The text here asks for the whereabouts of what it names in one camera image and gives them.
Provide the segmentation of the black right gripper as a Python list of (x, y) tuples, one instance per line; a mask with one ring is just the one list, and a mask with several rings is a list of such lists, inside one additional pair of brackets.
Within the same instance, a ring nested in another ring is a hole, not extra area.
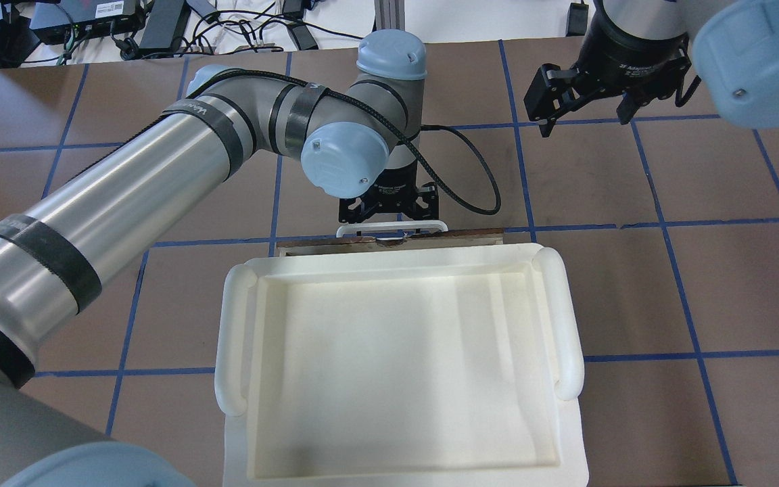
[(560, 117), (597, 99), (621, 97), (616, 117), (620, 124), (629, 124), (655, 99), (674, 97), (676, 107), (686, 105), (701, 86), (698, 75), (685, 83), (691, 65), (688, 34), (658, 40), (638, 37), (607, 14), (596, 14), (576, 62), (568, 69), (541, 65), (523, 96), (523, 107), (544, 138)]

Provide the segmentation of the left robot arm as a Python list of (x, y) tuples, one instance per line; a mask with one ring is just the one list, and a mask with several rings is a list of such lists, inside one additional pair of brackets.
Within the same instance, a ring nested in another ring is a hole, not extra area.
[(417, 153), (423, 41), (377, 30), (345, 93), (208, 65), (185, 98), (22, 213), (0, 221), (0, 486), (191, 486), (154, 451), (109, 438), (25, 394), (41, 344), (86, 311), (192, 207), (259, 151), (295, 158), (335, 198), (357, 198), (399, 145)]

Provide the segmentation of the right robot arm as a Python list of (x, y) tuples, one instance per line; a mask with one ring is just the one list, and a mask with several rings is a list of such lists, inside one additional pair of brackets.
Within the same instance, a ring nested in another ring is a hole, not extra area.
[(779, 129), (779, 1), (596, 1), (579, 56), (543, 64), (523, 97), (541, 135), (597, 99), (619, 97), (619, 123), (658, 99), (683, 107), (705, 84), (716, 112)]

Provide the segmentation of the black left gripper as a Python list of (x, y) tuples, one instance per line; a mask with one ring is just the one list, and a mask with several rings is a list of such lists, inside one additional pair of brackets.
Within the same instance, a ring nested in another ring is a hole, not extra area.
[(438, 220), (440, 203), (434, 182), (417, 185), (417, 166), (384, 170), (356, 198), (338, 202), (338, 222), (361, 224), (377, 214), (402, 214), (412, 220)]

